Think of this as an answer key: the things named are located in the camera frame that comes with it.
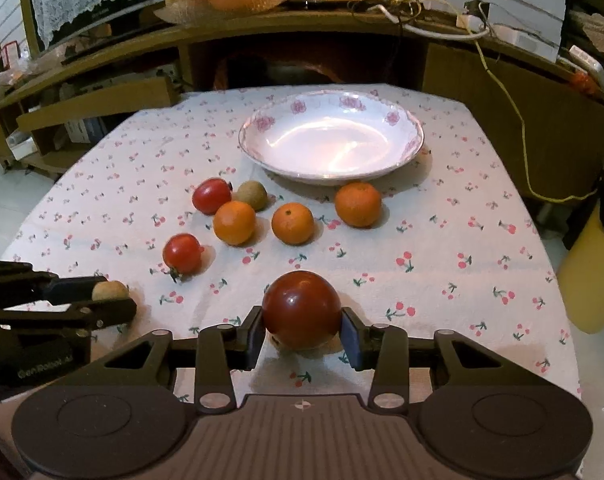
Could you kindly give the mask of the brown kiwi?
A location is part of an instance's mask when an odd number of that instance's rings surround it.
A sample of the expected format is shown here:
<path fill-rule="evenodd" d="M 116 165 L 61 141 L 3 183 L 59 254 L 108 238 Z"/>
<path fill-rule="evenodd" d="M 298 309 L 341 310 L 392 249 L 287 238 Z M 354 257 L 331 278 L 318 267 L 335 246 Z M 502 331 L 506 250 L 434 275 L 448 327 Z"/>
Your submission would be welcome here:
<path fill-rule="evenodd" d="M 248 204 L 254 211 L 264 210 L 270 203 L 267 190 L 259 181 L 249 180 L 235 192 L 235 200 Z"/>
<path fill-rule="evenodd" d="M 129 296 L 128 287 L 119 281 L 99 282 L 92 291 L 93 301 L 121 300 Z"/>

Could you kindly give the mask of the large dark red tomato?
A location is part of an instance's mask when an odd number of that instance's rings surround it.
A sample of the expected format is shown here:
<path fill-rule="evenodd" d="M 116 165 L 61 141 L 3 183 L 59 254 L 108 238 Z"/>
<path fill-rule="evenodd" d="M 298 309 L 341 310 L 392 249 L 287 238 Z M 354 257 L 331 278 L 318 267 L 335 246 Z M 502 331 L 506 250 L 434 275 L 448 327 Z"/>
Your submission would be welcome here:
<path fill-rule="evenodd" d="M 293 351 L 316 349 L 338 334 L 341 301 L 320 275 L 292 271 L 267 287 L 262 300 L 266 329 L 278 344 Z"/>

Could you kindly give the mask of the small red tomato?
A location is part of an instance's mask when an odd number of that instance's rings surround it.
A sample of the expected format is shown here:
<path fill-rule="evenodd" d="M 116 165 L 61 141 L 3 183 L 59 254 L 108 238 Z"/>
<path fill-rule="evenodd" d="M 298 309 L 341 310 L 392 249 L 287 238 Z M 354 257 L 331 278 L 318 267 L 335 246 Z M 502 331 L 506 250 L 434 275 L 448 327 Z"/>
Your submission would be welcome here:
<path fill-rule="evenodd" d="M 202 214 L 210 216 L 232 200 L 232 185 L 222 178 L 210 178 L 198 185 L 191 196 L 191 203 Z"/>
<path fill-rule="evenodd" d="M 180 233 L 166 242 L 162 249 L 162 259 L 168 267 L 168 274 L 177 281 L 199 272 L 202 265 L 201 253 L 201 245 L 193 235 Z"/>

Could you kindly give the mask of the orange tangerine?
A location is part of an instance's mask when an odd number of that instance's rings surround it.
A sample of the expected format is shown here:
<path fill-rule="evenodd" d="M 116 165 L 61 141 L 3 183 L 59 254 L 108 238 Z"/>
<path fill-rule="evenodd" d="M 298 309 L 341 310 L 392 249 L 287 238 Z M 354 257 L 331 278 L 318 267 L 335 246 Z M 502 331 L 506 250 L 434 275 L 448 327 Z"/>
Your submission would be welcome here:
<path fill-rule="evenodd" d="M 250 240 L 255 226 L 255 211 L 249 204 L 239 200 L 222 205 L 213 218 L 214 234 L 230 246 L 240 246 Z"/>
<path fill-rule="evenodd" d="M 352 182 L 338 189 L 334 196 L 334 208 L 348 226 L 369 228 L 380 218 L 382 196 L 368 182 Z"/>
<path fill-rule="evenodd" d="M 292 246 L 305 244 L 315 231 L 311 211 L 300 203 L 281 205 L 274 212 L 270 225 L 278 240 Z"/>

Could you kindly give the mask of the small red tomato back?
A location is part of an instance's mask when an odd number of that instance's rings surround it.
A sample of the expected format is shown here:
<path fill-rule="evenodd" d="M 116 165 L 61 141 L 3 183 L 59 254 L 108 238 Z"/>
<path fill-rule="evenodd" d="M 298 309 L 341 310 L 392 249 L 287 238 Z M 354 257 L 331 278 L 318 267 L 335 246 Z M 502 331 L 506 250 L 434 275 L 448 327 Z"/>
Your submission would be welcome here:
<path fill-rule="evenodd" d="M 191 196 L 191 203 L 202 214 L 210 216 L 232 200 L 232 185 L 222 178 L 210 178 L 198 185 Z"/>

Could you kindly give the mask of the cherry print tablecloth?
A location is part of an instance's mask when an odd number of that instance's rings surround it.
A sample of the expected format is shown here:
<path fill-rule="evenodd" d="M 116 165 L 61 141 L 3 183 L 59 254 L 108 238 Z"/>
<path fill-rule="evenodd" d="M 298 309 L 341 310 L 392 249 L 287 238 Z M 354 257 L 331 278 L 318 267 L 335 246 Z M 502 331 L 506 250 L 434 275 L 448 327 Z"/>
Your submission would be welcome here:
<path fill-rule="evenodd" d="M 496 151 L 466 106 L 389 86 L 374 96 L 421 122 L 417 159 L 377 182 L 380 226 L 357 230 L 334 211 L 328 188 L 272 178 L 241 153 L 237 133 L 288 88 L 195 93 L 128 118 L 67 172 L 26 217 L 8 260 L 62 276 L 99 274 L 131 289 L 131 325 L 97 333 L 102 356 L 155 328 L 176 337 L 238 324 L 279 275 L 321 275 L 369 323 L 414 337 L 450 328 L 571 392 L 580 388 L 570 326 L 534 223 Z M 258 237 L 230 247 L 191 203 L 203 180 L 259 180 L 276 203 L 308 207 L 318 229 L 282 244 L 270 214 Z M 174 281 L 162 249 L 174 235 L 200 243 L 198 273 Z"/>

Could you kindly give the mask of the wooden tv cabinet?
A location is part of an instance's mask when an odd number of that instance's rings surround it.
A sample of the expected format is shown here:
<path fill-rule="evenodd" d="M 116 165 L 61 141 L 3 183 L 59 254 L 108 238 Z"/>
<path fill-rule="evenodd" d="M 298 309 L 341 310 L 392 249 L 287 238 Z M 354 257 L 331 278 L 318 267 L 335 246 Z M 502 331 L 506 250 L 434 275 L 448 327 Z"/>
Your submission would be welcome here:
<path fill-rule="evenodd" d="M 1 100 L 0 133 L 65 82 L 166 60 L 194 91 L 290 86 L 288 66 L 325 86 L 390 84 L 461 102 L 526 196 L 585 195 L 604 171 L 604 95 L 574 90 L 564 68 L 494 40 L 436 40 L 350 12 L 270 12 L 120 42 Z"/>

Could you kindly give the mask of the yellow trash bin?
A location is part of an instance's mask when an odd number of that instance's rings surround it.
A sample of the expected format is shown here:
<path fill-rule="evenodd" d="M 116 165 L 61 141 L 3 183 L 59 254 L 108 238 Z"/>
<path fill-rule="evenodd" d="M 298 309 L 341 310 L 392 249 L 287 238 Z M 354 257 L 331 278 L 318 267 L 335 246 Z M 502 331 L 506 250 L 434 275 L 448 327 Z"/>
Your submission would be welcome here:
<path fill-rule="evenodd" d="M 567 316 L 584 333 L 604 328 L 604 180 L 596 207 L 557 274 Z"/>

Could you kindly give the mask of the white floral porcelain bowl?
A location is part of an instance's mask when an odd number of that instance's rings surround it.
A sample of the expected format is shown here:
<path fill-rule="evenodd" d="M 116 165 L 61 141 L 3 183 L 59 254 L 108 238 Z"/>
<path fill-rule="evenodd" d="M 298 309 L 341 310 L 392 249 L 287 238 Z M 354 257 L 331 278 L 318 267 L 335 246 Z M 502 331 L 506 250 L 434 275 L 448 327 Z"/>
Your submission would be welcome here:
<path fill-rule="evenodd" d="M 336 185 L 406 166 L 424 146 L 424 130 L 404 107 L 378 96 L 316 90 L 258 108 L 239 128 L 238 143 L 273 174 Z"/>

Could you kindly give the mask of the small red object on cabinet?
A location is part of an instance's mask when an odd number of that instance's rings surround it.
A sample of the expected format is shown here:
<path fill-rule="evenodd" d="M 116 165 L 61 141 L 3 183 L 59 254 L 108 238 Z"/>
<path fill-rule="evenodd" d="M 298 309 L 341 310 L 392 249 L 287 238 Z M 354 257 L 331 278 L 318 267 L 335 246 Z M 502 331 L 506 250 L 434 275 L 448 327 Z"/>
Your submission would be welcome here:
<path fill-rule="evenodd" d="M 583 72 L 575 72 L 571 75 L 569 80 L 570 86 L 586 96 L 594 96 L 599 90 L 598 84 L 588 74 Z"/>

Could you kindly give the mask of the white power strip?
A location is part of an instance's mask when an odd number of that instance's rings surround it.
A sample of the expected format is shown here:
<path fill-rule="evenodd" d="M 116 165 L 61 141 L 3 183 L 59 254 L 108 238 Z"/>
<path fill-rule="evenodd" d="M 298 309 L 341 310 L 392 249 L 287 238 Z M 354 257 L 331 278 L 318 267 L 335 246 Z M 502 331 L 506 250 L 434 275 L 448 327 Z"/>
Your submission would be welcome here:
<path fill-rule="evenodd" d="M 469 0 L 462 6 L 462 14 L 456 18 L 456 27 L 465 32 L 480 34 L 511 44 L 539 58 L 555 63 L 560 45 L 545 37 L 539 30 L 500 6 L 485 0 Z"/>

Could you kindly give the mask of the woven fruit tray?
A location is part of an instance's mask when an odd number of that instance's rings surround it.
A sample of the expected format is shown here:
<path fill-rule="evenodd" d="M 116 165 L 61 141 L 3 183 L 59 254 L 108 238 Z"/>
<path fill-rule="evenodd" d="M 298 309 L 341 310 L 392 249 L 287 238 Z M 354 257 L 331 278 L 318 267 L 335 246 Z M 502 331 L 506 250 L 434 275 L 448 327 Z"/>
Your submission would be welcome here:
<path fill-rule="evenodd" d="M 230 8 L 220 9 L 208 0 L 177 0 L 155 10 L 161 21 L 180 26 L 201 26 L 204 23 L 220 22 L 228 18 L 259 14 L 276 8 L 285 0 L 215 0 L 215 3 L 230 3 Z"/>

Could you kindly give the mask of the white router box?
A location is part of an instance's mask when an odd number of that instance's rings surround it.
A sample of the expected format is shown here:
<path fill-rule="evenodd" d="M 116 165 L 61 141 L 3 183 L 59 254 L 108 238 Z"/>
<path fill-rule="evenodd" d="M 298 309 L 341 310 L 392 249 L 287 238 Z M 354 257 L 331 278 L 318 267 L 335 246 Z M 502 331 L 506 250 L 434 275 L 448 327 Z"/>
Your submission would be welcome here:
<path fill-rule="evenodd" d="M 604 66 L 578 46 L 571 46 L 568 55 L 576 65 L 586 70 L 598 82 L 604 92 Z"/>

